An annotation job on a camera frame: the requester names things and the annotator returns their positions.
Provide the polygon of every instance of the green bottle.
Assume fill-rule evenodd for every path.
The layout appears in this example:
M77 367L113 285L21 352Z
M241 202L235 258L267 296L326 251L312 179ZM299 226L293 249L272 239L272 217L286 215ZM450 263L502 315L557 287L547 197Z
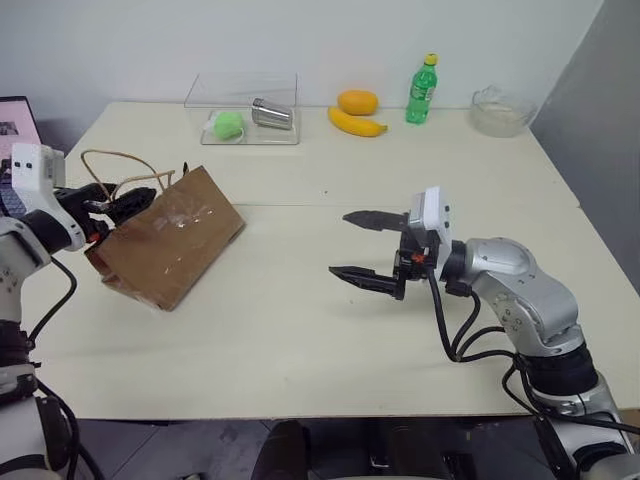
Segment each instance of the green bottle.
M438 55L430 53L425 57L422 68L413 76L406 114L409 123L421 124L427 119L433 92L438 84L437 63Z

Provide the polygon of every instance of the brown paper bag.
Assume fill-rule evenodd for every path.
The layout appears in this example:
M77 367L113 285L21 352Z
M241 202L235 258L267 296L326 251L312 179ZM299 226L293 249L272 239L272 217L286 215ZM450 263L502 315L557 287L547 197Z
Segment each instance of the brown paper bag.
M87 250L86 256L105 285L173 310L243 225L199 167Z

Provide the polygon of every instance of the bag handle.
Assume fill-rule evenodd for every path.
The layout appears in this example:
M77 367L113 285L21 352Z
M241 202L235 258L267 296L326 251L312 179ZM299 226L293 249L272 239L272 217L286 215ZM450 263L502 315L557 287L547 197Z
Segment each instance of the bag handle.
M113 190L113 192L109 193L109 191L107 190L107 187L104 186L104 183L102 182L102 180L100 180L98 178L98 176L95 174L93 169L89 166L89 163L87 162L87 158L86 158L86 155L88 153L103 153L105 155L115 155L115 156L118 156L118 157L129 158L131 160L135 160L135 161L137 161L139 163L142 163L143 165L148 167L149 170L151 170L153 172L153 174L152 175L139 175L139 176L135 176L135 177L125 178L122 182L120 182L118 185L116 185L116 188ZM129 182L134 182L134 181L149 180L149 179L155 178L155 179L158 180L158 183L160 184L160 190L162 190L162 192L164 193L165 186L162 183L162 181L160 181L160 178L166 176L167 177L167 186L170 187L171 186L171 176L176 172L175 170L168 170L166 172L158 173L158 171L155 168L153 168L153 166L150 163L145 162L141 158L136 157L135 155L131 155L130 153L117 152L117 151L114 151L114 150L100 150L100 149L96 149L96 148L89 148L87 150L84 150L80 154L80 160L82 160L82 163L84 164L84 167L87 169L87 172L89 172L89 175L91 175L93 177L93 179L96 181L96 183L100 186L100 188L102 189L102 191L107 196L107 198L109 199L110 202L113 202L113 200L115 199L116 192L118 190L120 190L120 188L123 185L125 185L125 184L127 184Z

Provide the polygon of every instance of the transparent container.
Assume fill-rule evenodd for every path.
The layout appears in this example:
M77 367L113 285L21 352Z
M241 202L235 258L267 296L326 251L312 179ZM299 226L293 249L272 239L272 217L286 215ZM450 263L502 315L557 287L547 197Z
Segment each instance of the transparent container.
M300 142L295 73L200 73L184 101L184 108L202 145L295 145ZM275 105L291 114L291 128L258 125L253 106ZM226 140L213 131L217 116L236 112L242 116L243 133Z
M535 103L491 85L473 94L471 124L491 137L514 137L522 133L537 111Z

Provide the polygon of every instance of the table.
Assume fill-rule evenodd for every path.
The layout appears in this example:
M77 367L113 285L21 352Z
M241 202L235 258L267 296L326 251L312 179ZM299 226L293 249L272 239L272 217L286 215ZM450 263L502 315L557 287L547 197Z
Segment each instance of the table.
M398 234L341 216L402 212L413 193L441 185L455 238L518 240L574 292L618 405L639 407L640 300L534 137L483 136L463 110L434 110L420 127L400 110L377 116L390 131L375 139L306 108L297 146L201 146L182 105L109 105L67 156L70 185L90 180L79 161L86 148L130 152L158 169L202 164L247 227L172 313L107 289L83 255L61 253L80 285L39 338L39 375L83 418L521 413L500 389L506 360L446 359L424 285L397 302L327 271L389 273ZM125 160L94 164L109 179L142 173ZM64 293L62 278L50 267L27 281L26 327ZM444 306L452 332L472 305L445 296ZM496 324L487 307L478 324ZM478 348L510 346L495 335Z

